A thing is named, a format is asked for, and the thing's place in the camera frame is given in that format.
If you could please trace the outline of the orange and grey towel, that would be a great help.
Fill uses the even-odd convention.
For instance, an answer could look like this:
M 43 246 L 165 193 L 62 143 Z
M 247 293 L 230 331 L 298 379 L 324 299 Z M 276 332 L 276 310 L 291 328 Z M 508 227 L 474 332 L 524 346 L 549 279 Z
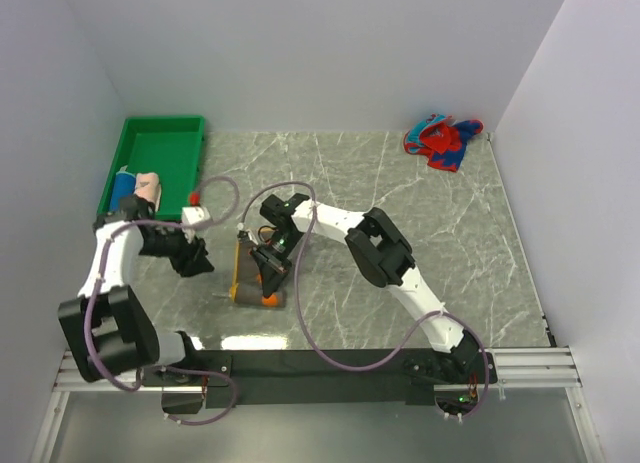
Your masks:
M 246 307 L 284 308 L 286 306 L 284 292 L 277 291 L 269 298 L 263 296 L 261 277 L 250 250 L 239 247 L 236 242 L 233 279 L 229 290 L 232 301 L 236 305 Z

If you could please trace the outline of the red and blue towel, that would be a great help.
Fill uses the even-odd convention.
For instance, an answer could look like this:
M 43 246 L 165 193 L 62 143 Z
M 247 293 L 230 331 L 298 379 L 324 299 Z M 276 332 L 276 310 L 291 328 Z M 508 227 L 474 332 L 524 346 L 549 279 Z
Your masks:
M 455 122 L 450 115 L 434 113 L 404 135 L 403 149 L 409 155 L 425 157 L 430 168 L 456 173 L 469 141 L 483 130 L 480 120 Z

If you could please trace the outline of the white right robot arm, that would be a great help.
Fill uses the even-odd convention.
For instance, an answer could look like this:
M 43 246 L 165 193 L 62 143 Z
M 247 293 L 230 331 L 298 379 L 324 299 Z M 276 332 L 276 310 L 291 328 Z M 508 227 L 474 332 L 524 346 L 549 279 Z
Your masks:
M 255 244 L 250 255 L 259 272 L 265 298 L 276 293 L 313 235 L 343 243 L 361 276 L 389 291 L 414 318 L 412 331 L 422 330 L 436 356 L 446 383 L 491 382 L 489 357 L 475 332 L 450 314 L 423 278 L 408 240 L 380 208 L 350 211 L 296 193 L 288 200 L 268 196 L 260 214 L 272 227 L 269 239 Z

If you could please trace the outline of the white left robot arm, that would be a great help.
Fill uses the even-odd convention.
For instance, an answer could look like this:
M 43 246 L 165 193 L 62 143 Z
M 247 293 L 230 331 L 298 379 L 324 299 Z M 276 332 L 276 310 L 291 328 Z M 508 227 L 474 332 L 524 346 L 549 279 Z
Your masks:
M 201 360 L 184 332 L 159 333 L 135 295 L 132 275 L 138 256 L 166 258 L 181 277 L 214 270 L 196 231 L 211 223 L 200 206 L 182 210 L 181 222 L 155 218 L 155 205 L 129 195 L 100 214 L 93 225 L 96 251 L 78 295 L 59 305 L 58 320 L 81 377 L 165 366 L 176 383 L 194 382 Z

